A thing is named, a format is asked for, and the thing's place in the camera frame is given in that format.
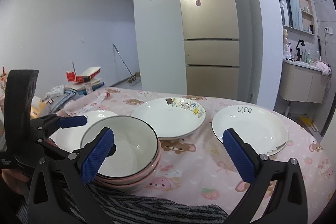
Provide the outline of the person's left hand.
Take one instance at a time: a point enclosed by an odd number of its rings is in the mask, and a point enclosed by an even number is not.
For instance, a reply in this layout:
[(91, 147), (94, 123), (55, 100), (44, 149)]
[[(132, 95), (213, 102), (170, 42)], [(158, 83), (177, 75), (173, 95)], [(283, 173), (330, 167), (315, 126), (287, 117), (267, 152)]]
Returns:
[(23, 184), (29, 182), (29, 178), (17, 169), (2, 169), (2, 178), (4, 182), (15, 193), (23, 195)]

